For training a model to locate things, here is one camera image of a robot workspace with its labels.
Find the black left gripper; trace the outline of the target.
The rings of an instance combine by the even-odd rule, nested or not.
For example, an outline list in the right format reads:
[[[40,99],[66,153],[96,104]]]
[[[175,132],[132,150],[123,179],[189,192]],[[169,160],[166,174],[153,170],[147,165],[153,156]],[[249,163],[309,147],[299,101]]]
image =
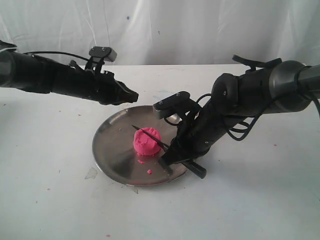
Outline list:
[[[82,73],[85,76],[82,99],[98,102],[101,105],[121,105],[138,101],[139,94],[129,89],[123,82],[115,80],[113,73],[94,74],[90,70]]]

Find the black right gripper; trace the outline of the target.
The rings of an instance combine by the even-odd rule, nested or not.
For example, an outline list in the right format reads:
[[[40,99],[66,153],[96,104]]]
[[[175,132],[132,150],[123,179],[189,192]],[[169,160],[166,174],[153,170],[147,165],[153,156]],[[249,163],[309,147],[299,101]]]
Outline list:
[[[197,113],[189,112],[158,163],[170,166],[205,155],[229,130],[228,115],[229,100],[226,98],[211,98]]]

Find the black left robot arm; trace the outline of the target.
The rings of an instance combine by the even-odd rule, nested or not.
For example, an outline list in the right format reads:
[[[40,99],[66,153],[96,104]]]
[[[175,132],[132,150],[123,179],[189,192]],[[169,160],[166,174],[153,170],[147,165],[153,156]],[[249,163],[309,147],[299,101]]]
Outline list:
[[[19,53],[13,43],[0,43],[0,86],[28,93],[55,93],[98,102],[102,105],[135,103],[138,93],[117,81],[114,73],[102,71],[105,62],[114,62],[111,47],[94,46],[84,68],[74,60],[68,65],[32,52]]]

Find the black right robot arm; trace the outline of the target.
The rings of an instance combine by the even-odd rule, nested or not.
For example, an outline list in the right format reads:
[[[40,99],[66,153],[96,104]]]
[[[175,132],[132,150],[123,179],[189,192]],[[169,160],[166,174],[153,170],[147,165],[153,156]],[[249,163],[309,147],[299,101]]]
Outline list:
[[[166,165],[204,156],[224,135],[235,141],[247,137],[261,115],[300,112],[320,105],[320,67],[280,58],[260,62],[233,56],[248,66],[242,75],[223,73],[200,106],[187,91],[153,105],[159,119],[180,117],[177,133],[162,156]]]

